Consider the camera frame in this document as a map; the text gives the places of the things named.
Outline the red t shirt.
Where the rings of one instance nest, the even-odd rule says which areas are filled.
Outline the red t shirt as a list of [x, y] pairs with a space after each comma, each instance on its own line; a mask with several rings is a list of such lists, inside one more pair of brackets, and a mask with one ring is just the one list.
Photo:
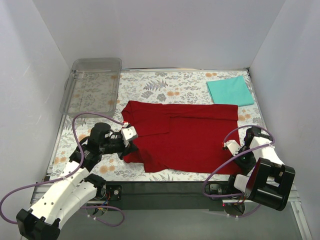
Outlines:
[[142, 163], [147, 173], [170, 169], [212, 173], [232, 154], [224, 138], [240, 141], [238, 106], [230, 104], [161, 104], [129, 101], [121, 112], [136, 129], [137, 150], [126, 163]]

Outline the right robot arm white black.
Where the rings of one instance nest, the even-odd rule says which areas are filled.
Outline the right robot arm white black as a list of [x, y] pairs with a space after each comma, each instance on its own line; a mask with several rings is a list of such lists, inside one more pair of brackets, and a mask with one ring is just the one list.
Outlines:
[[285, 165], [274, 148], [274, 137], [259, 126], [250, 126], [243, 145], [228, 140], [229, 150], [241, 173], [229, 177], [228, 188], [243, 193], [246, 200], [282, 211], [288, 202], [295, 169]]

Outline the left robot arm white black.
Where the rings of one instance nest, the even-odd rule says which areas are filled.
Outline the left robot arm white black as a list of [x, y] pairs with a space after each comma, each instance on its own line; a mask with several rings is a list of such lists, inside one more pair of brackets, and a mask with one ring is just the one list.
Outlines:
[[137, 137], [136, 129], [128, 123], [118, 132], [107, 123], [96, 123], [90, 135], [79, 142], [57, 181], [28, 210], [18, 212], [20, 234], [28, 240], [56, 240], [65, 223], [106, 187], [106, 181], [91, 172], [103, 155], [123, 158], [137, 150], [133, 144]]

